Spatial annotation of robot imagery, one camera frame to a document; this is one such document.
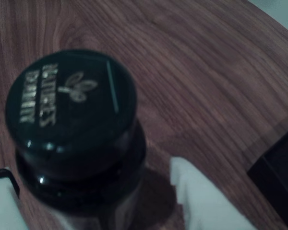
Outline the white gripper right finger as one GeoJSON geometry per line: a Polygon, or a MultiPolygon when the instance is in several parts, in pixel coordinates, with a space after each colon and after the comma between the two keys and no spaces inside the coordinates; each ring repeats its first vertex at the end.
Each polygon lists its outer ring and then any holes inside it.
{"type": "Polygon", "coordinates": [[[182,205],[186,230],[253,230],[254,226],[191,162],[170,159],[170,183],[182,205]]]}

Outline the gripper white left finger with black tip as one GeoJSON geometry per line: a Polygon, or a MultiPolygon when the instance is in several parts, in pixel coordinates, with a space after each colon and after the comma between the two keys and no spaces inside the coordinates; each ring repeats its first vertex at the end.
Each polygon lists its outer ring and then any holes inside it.
{"type": "Polygon", "coordinates": [[[20,188],[9,168],[0,169],[0,230],[25,230],[20,211],[20,188]]]}

